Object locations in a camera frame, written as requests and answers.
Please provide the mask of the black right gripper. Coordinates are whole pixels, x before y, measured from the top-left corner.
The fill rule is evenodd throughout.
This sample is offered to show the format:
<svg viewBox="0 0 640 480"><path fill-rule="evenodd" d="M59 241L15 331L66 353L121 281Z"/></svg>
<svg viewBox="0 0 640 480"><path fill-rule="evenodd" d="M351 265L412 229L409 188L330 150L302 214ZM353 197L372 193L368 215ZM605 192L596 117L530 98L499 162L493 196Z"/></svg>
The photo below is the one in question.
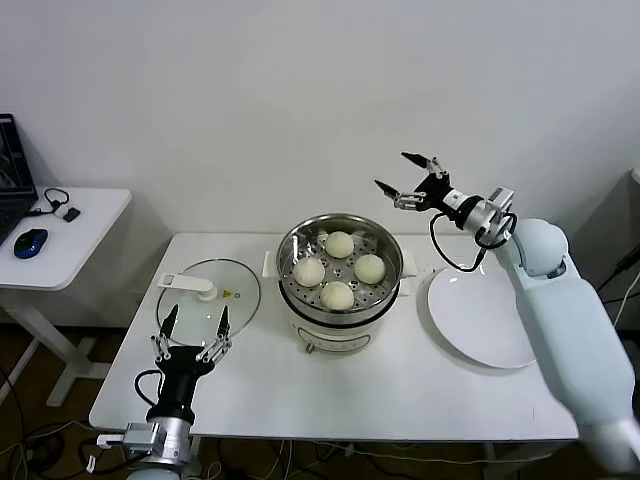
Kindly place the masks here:
<svg viewBox="0 0 640 480"><path fill-rule="evenodd" d="M374 183L383 194L393 201L397 209L416 209L424 212L436 209L462 229L471 211L476 206L476 196L467 195L451 186L450 176L436 157L420 153L402 152L401 156L417 167L426 170L428 176L414 192L400 192L394 187L375 179Z"/></svg>

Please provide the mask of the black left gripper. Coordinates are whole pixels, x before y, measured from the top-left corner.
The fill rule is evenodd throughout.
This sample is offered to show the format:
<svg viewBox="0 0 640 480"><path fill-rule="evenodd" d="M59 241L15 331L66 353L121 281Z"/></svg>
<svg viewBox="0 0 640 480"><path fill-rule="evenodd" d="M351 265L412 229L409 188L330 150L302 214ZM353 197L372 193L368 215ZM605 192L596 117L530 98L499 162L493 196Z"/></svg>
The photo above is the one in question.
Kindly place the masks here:
<svg viewBox="0 0 640 480"><path fill-rule="evenodd" d="M157 403L146 414L146 419L177 418L194 420L191 408L198 380L211 373L213 363L218 363L231 348L229 338L229 309L222 309L216 336L213 341L201 347L170 347L179 305L175 304L162 321L157 334L150 337L154 361L164 374L164 382Z"/></svg>

